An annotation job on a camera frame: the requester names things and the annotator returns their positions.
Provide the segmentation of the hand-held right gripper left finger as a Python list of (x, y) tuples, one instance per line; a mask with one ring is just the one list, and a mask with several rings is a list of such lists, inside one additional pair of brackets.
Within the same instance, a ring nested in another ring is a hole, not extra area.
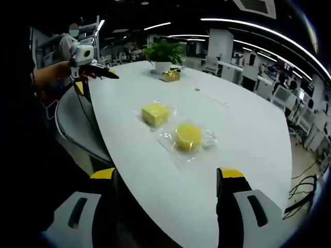
[(74, 192), (42, 233), (51, 247), (117, 247), (115, 168), (91, 175), (86, 188)]

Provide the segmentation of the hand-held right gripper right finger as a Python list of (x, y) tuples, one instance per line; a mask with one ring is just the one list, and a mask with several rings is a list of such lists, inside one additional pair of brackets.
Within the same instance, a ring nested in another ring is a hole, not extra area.
[(286, 227), (281, 209), (243, 173), (218, 168), (216, 213), (219, 247), (281, 247)]

